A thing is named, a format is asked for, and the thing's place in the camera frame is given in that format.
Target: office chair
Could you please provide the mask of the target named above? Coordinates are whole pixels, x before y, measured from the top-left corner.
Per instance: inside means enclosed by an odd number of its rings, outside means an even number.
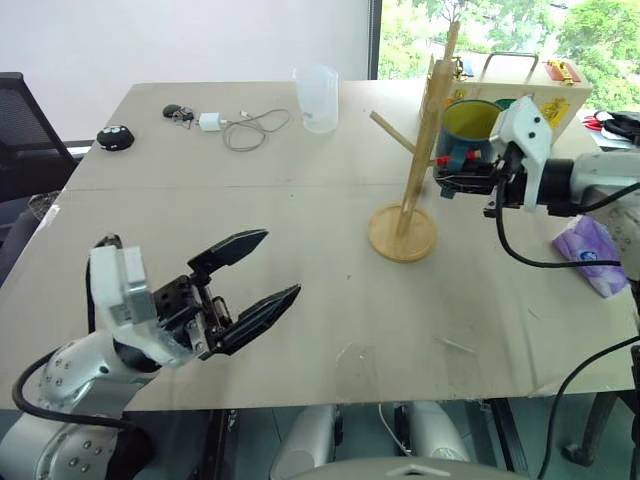
[[[60,190],[77,163],[21,73],[0,73],[0,202]]]

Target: wooden table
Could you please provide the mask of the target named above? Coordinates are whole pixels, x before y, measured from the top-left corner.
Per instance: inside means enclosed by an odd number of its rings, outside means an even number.
[[[164,370],[131,409],[240,408],[331,402],[487,398],[554,392],[589,354],[635,333],[628,291],[603,300],[572,270],[537,270],[501,249],[485,198],[440,199],[429,179],[421,206],[440,232],[434,253],[399,265],[367,243],[367,223],[402,195],[410,154],[380,131],[375,109],[415,135],[417,82],[347,82],[329,135],[294,124],[256,152],[160,115],[167,103],[197,111],[298,115],[287,83],[134,86],[111,124],[136,142],[92,149],[0,290],[0,408],[11,384],[45,352],[86,331],[83,274],[107,232],[141,245],[151,285],[187,271],[186,260],[225,236],[267,228],[249,257],[216,273],[215,294],[237,315],[301,283],[293,307],[233,357]],[[572,125],[554,154],[595,149]],[[550,240],[566,220],[508,211],[513,246],[556,258]],[[622,351],[596,363],[574,391],[630,388]]]

